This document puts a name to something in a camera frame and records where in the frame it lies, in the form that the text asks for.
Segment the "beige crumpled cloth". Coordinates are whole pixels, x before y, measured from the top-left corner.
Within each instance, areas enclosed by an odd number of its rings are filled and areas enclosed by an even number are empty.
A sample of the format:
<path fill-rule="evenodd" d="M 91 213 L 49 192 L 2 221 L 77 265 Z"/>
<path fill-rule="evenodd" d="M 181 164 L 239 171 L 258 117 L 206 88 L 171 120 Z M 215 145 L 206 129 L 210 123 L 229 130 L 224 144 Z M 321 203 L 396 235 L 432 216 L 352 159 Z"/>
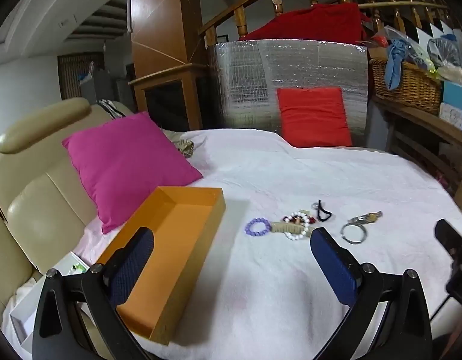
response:
<path fill-rule="evenodd" d="M 191 158 L 194 153 L 194 142 L 187 139 L 172 140 L 172 144 L 185 157 Z"/>

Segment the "large red cushion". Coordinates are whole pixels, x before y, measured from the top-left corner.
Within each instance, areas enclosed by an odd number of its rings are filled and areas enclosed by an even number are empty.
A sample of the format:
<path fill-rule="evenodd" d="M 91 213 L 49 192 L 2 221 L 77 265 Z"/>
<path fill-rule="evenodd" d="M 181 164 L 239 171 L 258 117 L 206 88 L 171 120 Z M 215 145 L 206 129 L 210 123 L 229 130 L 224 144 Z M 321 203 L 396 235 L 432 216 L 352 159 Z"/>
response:
<path fill-rule="evenodd" d="M 363 24 L 368 22 L 371 19 L 355 2 L 317 3 L 276 16 L 240 40 L 298 39 L 356 45 L 367 38 Z"/>

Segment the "wicker basket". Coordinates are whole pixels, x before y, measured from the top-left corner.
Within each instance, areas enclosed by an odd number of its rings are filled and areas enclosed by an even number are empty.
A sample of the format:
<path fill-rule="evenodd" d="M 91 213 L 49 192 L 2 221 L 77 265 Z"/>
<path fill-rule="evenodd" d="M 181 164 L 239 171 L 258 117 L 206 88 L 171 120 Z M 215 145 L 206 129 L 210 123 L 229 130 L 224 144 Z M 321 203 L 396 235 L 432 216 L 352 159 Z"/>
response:
<path fill-rule="evenodd" d="M 439 114 L 442 101 L 442 85 L 439 80 L 412 63 L 403 62 L 399 85 L 388 89 L 385 83 L 386 65 L 387 61 L 383 58 L 372 58 L 369 61 L 375 96 L 435 116 Z"/>

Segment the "beige leather sofa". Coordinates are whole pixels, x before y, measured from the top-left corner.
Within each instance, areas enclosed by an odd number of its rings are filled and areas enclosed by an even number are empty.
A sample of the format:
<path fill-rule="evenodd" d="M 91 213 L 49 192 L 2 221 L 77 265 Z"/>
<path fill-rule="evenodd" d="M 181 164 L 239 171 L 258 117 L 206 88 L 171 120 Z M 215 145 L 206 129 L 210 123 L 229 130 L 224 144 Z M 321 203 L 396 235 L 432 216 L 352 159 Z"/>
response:
<path fill-rule="evenodd" d="M 0 135 L 0 322 L 15 292 L 74 250 L 96 218 L 62 141 L 110 120 L 101 106 L 74 97 Z"/>

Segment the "metal cuff bangle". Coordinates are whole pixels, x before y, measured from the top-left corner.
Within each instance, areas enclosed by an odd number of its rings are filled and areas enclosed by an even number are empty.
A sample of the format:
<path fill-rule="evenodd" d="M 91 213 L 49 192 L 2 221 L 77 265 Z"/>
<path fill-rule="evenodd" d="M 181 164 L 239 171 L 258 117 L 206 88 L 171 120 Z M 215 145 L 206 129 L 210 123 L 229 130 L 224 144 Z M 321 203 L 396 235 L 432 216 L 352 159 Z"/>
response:
<path fill-rule="evenodd" d="M 362 244 L 368 238 L 367 229 L 360 223 L 346 223 L 341 228 L 340 235 L 350 245 Z"/>

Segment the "white tray box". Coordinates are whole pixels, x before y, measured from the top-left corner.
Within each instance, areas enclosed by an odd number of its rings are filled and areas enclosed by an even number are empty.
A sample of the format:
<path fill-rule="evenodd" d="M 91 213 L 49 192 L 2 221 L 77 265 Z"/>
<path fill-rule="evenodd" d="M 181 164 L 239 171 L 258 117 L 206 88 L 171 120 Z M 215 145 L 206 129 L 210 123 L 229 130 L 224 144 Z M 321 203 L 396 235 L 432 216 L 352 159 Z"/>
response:
<path fill-rule="evenodd" d="M 69 252 L 63 257 L 53 269 L 59 271 L 62 276 L 78 275 L 86 272 L 89 266 L 74 252 Z M 34 330 L 40 330 L 40 325 L 36 322 L 37 314 L 47 300 L 53 301 L 55 296 L 45 291 L 43 287 L 47 276 L 43 275 L 31 288 L 31 290 L 17 303 L 10 311 L 10 321 L 17 335 L 19 347 L 25 353 L 32 353 Z"/>

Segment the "gold silver wristwatch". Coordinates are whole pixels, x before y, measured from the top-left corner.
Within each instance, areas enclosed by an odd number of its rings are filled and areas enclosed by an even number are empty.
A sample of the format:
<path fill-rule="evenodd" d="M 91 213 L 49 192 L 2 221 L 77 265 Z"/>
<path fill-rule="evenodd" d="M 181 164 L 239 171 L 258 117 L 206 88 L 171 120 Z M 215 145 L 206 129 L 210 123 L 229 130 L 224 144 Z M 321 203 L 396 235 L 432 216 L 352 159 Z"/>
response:
<path fill-rule="evenodd" d="M 380 218 L 382 218 L 382 216 L 383 216 L 382 211 L 370 212 L 370 213 L 359 215 L 359 216 L 349 219 L 347 222 L 347 225 L 365 226 L 367 224 L 374 224 Z"/>

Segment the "pink white bed blanket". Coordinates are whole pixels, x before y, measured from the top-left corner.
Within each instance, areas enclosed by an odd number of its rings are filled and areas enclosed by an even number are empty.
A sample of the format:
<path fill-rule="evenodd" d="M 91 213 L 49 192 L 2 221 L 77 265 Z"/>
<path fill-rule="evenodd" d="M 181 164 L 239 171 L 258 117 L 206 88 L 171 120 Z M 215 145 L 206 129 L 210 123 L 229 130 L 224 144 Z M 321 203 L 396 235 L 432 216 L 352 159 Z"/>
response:
<path fill-rule="evenodd" d="M 462 213 L 444 188 L 391 154 L 297 149 L 248 129 L 189 132 L 185 158 L 156 128 L 93 127 L 60 141 L 80 201 L 97 212 L 71 229 L 63 200 L 35 184 L 17 229 L 53 261 L 73 252 L 94 263 L 160 186 L 221 189 L 227 204 L 176 336 L 144 340 L 164 359 L 310 359 L 345 313 L 309 250 L 324 227 L 384 272 L 414 269 L 427 303 L 445 294 L 450 257 L 434 227 L 462 235 Z"/>

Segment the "wooden cabinet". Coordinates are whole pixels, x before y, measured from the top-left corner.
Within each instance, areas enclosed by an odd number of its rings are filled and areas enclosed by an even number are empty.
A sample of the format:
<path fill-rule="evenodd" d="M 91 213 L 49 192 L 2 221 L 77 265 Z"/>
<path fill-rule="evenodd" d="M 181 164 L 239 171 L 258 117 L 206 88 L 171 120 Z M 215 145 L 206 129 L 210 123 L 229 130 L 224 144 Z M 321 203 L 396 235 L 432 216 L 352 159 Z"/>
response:
<path fill-rule="evenodd" d="M 220 126 L 218 98 L 210 67 L 187 63 L 129 82 L 138 111 L 175 132 Z"/>

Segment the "blue cloth in basket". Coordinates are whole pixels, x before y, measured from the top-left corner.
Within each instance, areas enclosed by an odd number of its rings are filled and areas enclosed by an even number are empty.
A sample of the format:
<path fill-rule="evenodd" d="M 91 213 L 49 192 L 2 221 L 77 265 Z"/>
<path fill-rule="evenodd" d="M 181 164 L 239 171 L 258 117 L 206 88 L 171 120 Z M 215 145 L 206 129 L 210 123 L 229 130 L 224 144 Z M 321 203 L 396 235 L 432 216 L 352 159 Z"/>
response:
<path fill-rule="evenodd" d="M 388 61 L 385 66 L 384 80 L 388 90 L 400 85 L 402 63 L 409 55 L 411 44 L 403 39 L 392 40 L 387 48 Z"/>

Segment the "wooden shelf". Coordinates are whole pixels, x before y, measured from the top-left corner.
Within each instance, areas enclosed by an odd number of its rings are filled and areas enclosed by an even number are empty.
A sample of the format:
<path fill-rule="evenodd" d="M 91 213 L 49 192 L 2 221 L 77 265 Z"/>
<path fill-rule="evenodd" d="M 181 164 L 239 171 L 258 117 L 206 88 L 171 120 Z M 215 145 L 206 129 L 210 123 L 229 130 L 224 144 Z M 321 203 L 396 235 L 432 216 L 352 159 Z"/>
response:
<path fill-rule="evenodd" d="M 462 207 L 462 131 L 416 108 L 376 95 L 371 101 L 388 127 L 385 151 L 433 176 Z"/>

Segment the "silver foil insulation panel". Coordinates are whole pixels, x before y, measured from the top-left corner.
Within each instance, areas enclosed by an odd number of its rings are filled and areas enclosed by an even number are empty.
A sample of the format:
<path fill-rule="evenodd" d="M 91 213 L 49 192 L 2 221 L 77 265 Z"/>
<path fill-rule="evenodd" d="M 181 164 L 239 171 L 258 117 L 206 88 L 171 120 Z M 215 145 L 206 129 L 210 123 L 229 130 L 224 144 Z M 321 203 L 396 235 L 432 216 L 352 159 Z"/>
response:
<path fill-rule="evenodd" d="M 342 89 L 351 139 L 364 146 L 368 56 L 362 46 L 328 41 L 230 41 L 209 49 L 220 124 L 280 133 L 279 88 Z"/>

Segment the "small red pillow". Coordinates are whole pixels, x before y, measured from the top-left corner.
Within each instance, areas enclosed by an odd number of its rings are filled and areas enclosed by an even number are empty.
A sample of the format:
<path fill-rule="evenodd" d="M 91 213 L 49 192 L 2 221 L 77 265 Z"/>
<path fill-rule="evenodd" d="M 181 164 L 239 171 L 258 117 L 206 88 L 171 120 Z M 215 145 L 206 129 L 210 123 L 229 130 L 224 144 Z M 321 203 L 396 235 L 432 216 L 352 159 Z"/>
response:
<path fill-rule="evenodd" d="M 350 147 L 348 127 L 339 87 L 278 88 L 281 135 L 297 148 Z"/>

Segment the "beige hair claw clip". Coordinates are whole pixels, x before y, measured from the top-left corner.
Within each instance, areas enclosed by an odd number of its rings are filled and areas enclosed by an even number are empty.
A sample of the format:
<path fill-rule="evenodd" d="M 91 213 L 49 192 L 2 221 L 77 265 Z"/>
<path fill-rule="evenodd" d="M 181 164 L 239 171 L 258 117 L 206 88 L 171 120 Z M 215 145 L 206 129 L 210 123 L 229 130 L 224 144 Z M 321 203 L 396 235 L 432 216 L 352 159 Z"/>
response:
<path fill-rule="evenodd" d="M 311 236 L 313 228 L 296 223 L 271 222 L 272 233 L 283 233 L 290 239 L 301 239 Z"/>

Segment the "orange cardboard box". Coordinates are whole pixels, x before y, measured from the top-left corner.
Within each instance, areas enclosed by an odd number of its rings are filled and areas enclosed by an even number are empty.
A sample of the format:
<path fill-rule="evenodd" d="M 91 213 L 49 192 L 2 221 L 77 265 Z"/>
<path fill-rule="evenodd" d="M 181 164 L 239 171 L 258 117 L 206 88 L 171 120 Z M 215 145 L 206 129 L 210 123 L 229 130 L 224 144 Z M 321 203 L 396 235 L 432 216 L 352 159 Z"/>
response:
<path fill-rule="evenodd" d="M 136 210 L 98 258 L 146 227 L 154 248 L 128 300 L 117 311 L 139 336 L 168 345 L 181 320 L 225 211 L 217 188 L 158 187 Z"/>

